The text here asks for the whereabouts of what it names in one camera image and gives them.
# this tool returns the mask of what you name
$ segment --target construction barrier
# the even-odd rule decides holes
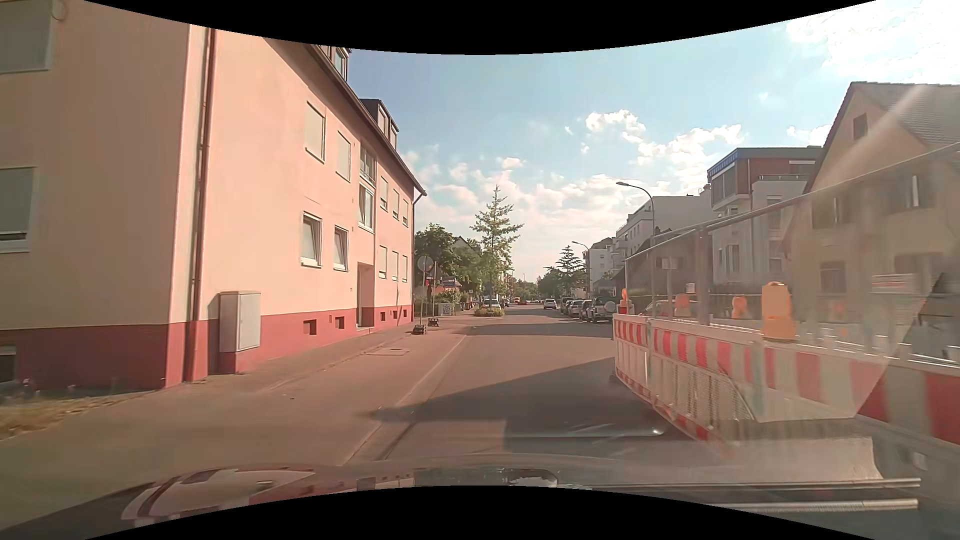
[[[614,315],[613,337],[616,376],[720,454],[764,426],[849,419],[872,436],[886,478],[919,477],[928,494],[960,502],[954,361],[903,348],[892,357],[779,343],[751,329],[635,315]]]

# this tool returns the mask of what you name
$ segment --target pink building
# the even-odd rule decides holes
[[[348,49],[62,7],[0,2],[0,379],[161,388],[412,322],[425,193]]]

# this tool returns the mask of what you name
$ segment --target electrical box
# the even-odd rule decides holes
[[[239,353],[260,346],[260,293],[220,293],[220,352]]]

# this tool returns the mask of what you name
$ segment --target doorway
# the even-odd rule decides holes
[[[372,264],[357,264],[357,328],[373,326],[373,287],[376,274]]]

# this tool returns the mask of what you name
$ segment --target round sign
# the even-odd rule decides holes
[[[417,259],[417,267],[421,272],[426,272],[431,264],[433,264],[433,259],[426,255],[422,255]]]

